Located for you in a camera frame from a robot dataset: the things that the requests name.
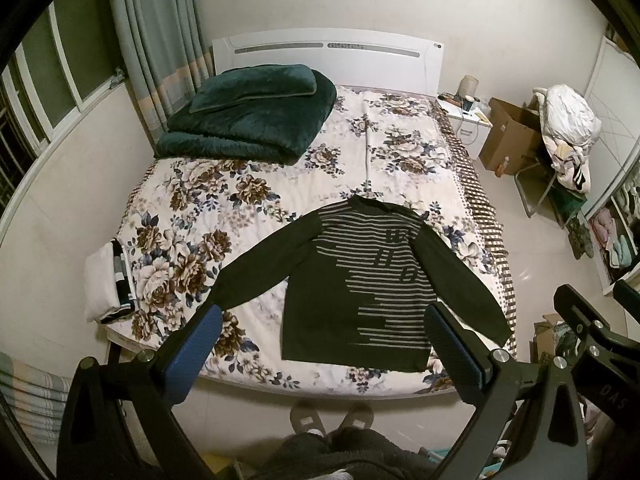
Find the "white nightstand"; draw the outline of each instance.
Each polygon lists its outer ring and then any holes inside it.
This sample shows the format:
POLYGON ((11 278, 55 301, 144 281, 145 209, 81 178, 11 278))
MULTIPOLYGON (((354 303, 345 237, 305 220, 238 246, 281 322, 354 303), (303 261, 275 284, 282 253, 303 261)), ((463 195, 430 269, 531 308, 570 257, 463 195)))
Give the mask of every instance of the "white nightstand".
POLYGON ((465 145, 469 157, 473 160, 478 158, 493 125, 475 106, 471 108, 471 111, 465 112, 462 108, 446 101, 436 99, 436 102, 447 114, 453 131, 465 145))

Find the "bed frame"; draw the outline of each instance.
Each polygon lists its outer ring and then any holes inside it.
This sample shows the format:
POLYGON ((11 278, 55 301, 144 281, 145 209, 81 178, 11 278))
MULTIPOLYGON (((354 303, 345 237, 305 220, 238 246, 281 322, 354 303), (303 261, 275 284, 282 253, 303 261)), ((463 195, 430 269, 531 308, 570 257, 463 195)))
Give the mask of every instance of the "bed frame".
POLYGON ((444 45, 351 28, 286 28, 213 40, 216 73, 259 64, 302 63, 334 84, 436 96, 444 45))

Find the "folded white towel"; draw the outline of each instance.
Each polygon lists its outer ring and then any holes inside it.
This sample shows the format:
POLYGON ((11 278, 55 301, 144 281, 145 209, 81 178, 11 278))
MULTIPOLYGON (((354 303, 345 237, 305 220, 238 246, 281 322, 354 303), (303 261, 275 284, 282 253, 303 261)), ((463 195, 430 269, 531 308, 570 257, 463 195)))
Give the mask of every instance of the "folded white towel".
POLYGON ((84 318, 87 323, 107 317, 113 320, 114 317, 111 316, 114 314, 131 312, 130 306, 122 304, 118 297, 116 288, 118 278, 122 280, 123 277, 116 276, 113 241, 110 241, 84 261, 84 292, 86 294, 84 318))

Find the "mattress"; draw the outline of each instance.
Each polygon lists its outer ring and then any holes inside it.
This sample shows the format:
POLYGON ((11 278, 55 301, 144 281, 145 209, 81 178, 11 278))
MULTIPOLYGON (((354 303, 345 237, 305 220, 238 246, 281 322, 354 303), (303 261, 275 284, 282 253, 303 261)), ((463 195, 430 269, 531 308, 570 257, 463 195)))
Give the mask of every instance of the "mattress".
MULTIPOLYGON (((416 210, 494 294, 514 329, 502 229, 444 113, 424 96, 337 90, 334 110, 293 166, 167 158, 148 168, 118 232, 141 307, 107 327, 111 340, 157 348, 193 315, 220 269, 288 222, 352 194, 416 210)), ((300 396, 454 391, 434 350, 416 373, 282 360, 286 286, 223 313, 202 376, 300 396)), ((515 355, 514 337, 506 348, 515 355)))

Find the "gray-green curtain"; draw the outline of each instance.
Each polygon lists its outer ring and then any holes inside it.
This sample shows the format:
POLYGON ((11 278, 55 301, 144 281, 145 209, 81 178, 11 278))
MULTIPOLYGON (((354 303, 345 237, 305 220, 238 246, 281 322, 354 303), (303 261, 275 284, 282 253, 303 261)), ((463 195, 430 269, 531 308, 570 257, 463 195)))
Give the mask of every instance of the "gray-green curtain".
POLYGON ((0 352, 0 393, 31 440, 43 444, 58 442, 70 387, 71 380, 0 352))
POLYGON ((213 74, 194 0, 111 0, 120 49, 154 140, 213 74))

